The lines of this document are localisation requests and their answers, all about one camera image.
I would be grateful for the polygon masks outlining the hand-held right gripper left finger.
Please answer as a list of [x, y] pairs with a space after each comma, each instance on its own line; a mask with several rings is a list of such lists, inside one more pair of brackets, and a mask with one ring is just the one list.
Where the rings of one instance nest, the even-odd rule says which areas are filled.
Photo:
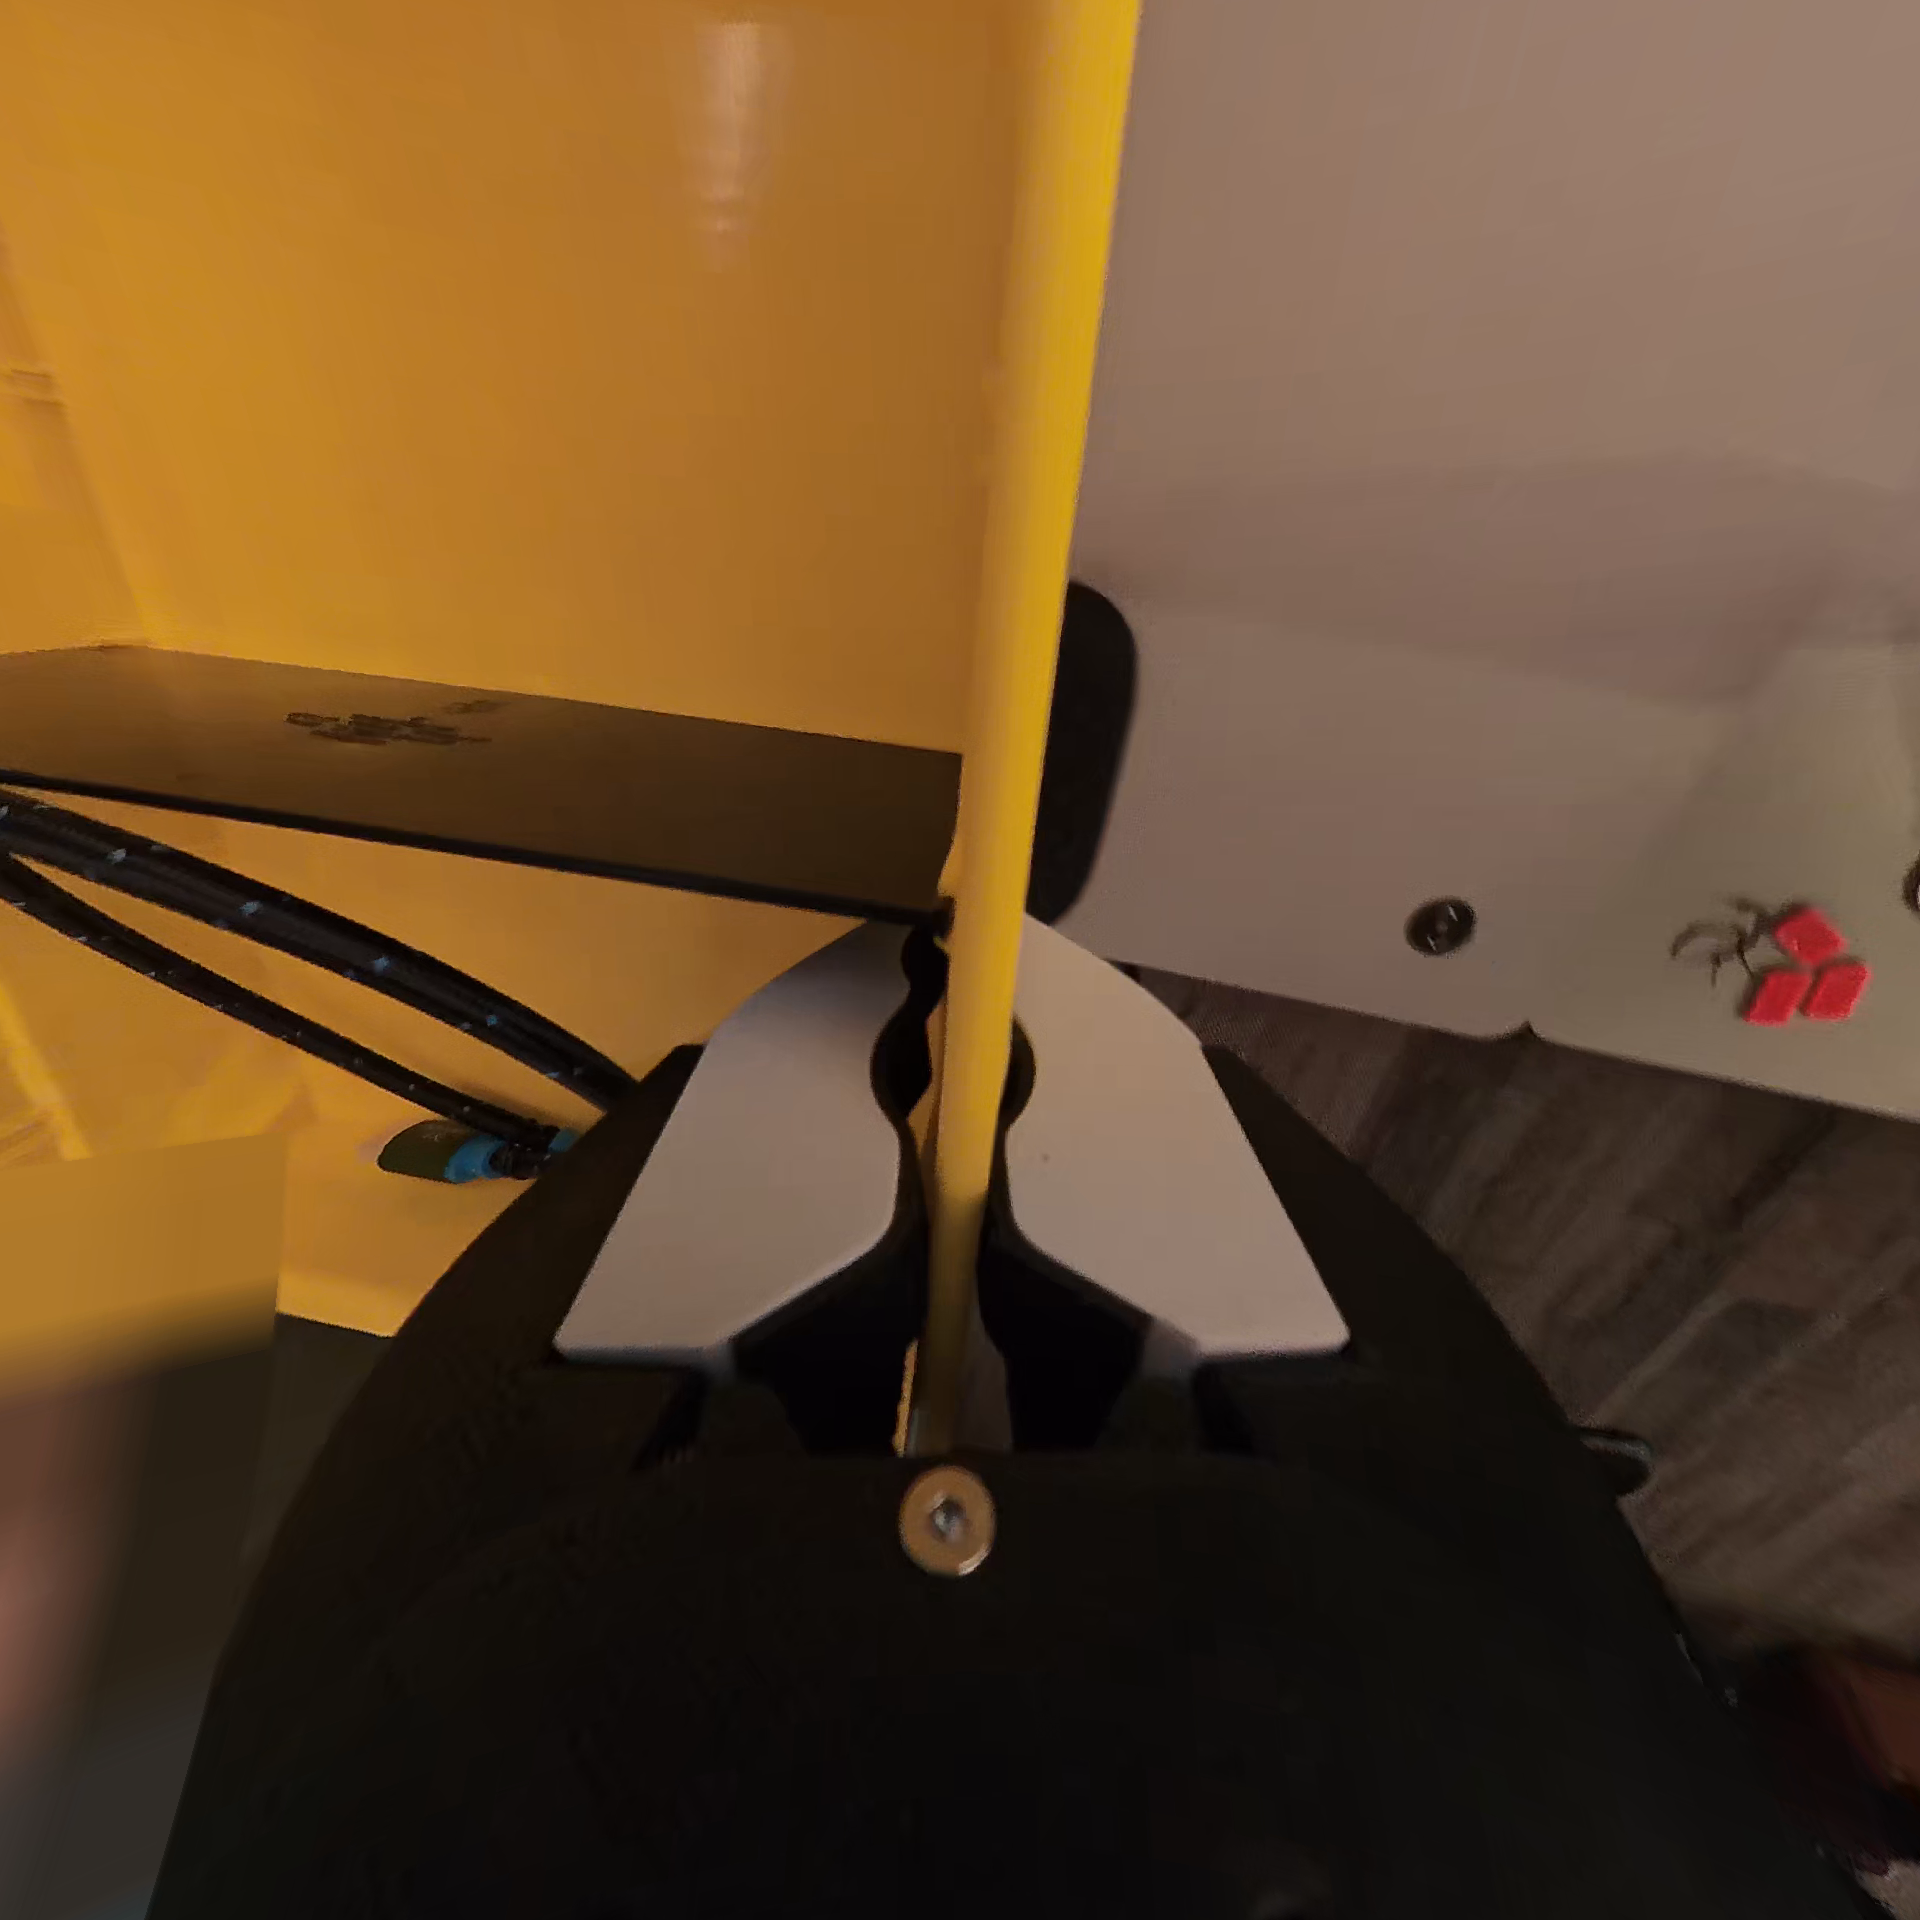
[[699, 1053], [551, 1347], [730, 1363], [733, 1337], [880, 1244], [920, 1197], [920, 1094], [890, 1077], [913, 1014], [903, 927], [865, 922], [759, 987]]

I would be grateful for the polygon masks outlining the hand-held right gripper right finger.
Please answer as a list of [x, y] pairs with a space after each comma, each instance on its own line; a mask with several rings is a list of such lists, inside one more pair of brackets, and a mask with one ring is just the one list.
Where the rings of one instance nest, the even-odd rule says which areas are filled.
[[1015, 1027], [1036, 1053], [1000, 1136], [1015, 1233], [1142, 1313], [1142, 1363], [1351, 1347], [1200, 1035], [1163, 995], [1028, 915]]

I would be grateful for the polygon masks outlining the yellow plastic bin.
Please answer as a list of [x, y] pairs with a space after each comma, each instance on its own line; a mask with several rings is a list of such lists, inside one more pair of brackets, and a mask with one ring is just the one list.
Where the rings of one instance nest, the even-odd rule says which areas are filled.
[[[9, 657], [958, 744], [1043, 7], [9, 7]], [[83, 801], [625, 1068], [827, 915]]]

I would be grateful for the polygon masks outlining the black bin divider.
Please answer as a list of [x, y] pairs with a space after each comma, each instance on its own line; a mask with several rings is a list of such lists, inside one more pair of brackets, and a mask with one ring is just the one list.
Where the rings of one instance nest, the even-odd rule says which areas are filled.
[[958, 755], [152, 642], [11, 649], [17, 790], [921, 922]]

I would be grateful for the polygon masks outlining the white panel with red logo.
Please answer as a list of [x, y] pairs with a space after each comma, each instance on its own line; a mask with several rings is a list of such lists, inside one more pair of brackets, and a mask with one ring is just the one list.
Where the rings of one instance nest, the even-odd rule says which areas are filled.
[[[1915, 1119], [1915, 596], [1852, 587], [1701, 700], [1220, 616], [1135, 642], [1082, 950]], [[1746, 1019], [1735, 965], [1673, 950], [1735, 903], [1819, 903], [1859, 1007]]]

